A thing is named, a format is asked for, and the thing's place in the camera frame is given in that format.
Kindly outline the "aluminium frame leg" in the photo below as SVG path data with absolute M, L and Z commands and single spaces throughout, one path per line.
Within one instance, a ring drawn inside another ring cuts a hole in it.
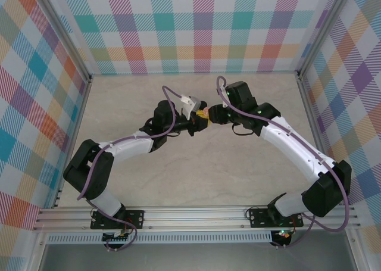
M 366 254 L 361 242 L 360 233 L 357 229 L 347 229 L 346 236 L 349 241 L 352 256 L 358 271 L 370 271 Z
M 47 240 L 48 233 L 42 232 L 37 234 L 26 271 L 39 271 Z

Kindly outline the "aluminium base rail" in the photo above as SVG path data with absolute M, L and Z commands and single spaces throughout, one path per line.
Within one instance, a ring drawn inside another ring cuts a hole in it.
M 199 206 L 199 207 L 132 207 L 143 210 L 139 217 L 144 232 L 196 232 L 196 231 L 236 231 L 251 229 L 245 217 L 245 205 L 236 206 Z M 40 211 L 34 232 L 90 232 L 92 215 L 96 210 L 91 207 L 56 207 Z

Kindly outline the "aluminium table side rail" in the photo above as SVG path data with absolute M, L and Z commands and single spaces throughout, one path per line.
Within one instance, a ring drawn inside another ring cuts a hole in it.
M 55 208 L 55 207 L 58 206 L 58 202 L 59 202 L 59 199 L 60 199 L 59 194 L 63 190 L 64 181 L 65 181 L 64 178 L 63 178 L 63 172 L 64 172 L 65 168 L 68 166 L 68 164 L 69 164 L 69 162 L 71 160 L 71 157 L 73 155 L 73 152 L 74 152 L 74 146 L 75 146 L 75 143 L 77 141 L 80 125 L 81 125 L 81 122 L 82 122 L 82 119 L 83 119 L 83 115 L 84 115 L 84 112 L 85 112 L 86 104 L 88 102 L 90 90 L 91 90 L 91 87 L 92 87 L 92 82 L 93 82 L 93 75 L 90 75 L 89 79 L 86 82 L 84 96 L 83 96 L 83 99 L 82 99 L 80 110 L 79 110 L 79 112 L 77 114 L 77 117 L 76 117 L 75 126 L 74 126 L 74 130 L 73 130 L 73 135 L 72 135 L 72 137 L 70 139 L 70 142 L 69 142 L 68 150 L 67 150 L 66 157 L 65 157 L 65 162 L 64 162 L 64 165 L 63 165 L 63 170 L 62 170 L 62 173 L 60 174 L 60 176 L 57 179 L 55 188 L 53 190 L 54 193 L 53 193 L 53 196 L 52 196 L 52 198 L 51 198 L 51 200 L 49 202 L 48 208 Z
M 307 94 L 307 90 L 304 86 L 303 81 L 299 77 L 298 74 L 295 75 L 296 83 L 298 85 L 299 92 L 301 94 L 301 98 L 303 101 L 303 105 L 305 108 L 305 112 L 307 115 L 307 119 L 311 128 L 311 133 L 314 139 L 314 146 L 318 150 L 318 153 L 320 154 L 320 157 L 323 157 L 322 155 L 325 153 L 323 142 L 321 140 L 321 134 L 319 131 L 319 126 L 317 124 L 316 119 L 314 118 L 313 109 L 311 106 L 310 99 Z

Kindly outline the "aluminium frame post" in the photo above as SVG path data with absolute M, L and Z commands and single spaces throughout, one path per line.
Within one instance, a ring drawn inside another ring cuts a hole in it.
M 298 52 L 298 60 L 293 65 L 298 81 L 302 81 L 316 58 L 318 50 L 335 24 L 347 0 L 318 0 L 317 8 Z
M 73 59 L 74 65 L 79 69 L 82 76 L 85 77 L 88 83 L 91 83 L 92 75 L 85 66 L 85 63 L 80 56 L 77 48 L 74 46 L 73 41 L 63 22 L 60 19 L 59 14 L 56 12 L 52 2 L 50 0 L 38 0 L 44 13 L 47 15 L 48 20 L 51 22 L 51 26 L 57 34 L 58 38 L 63 42 L 65 49 L 68 51 L 69 56 Z

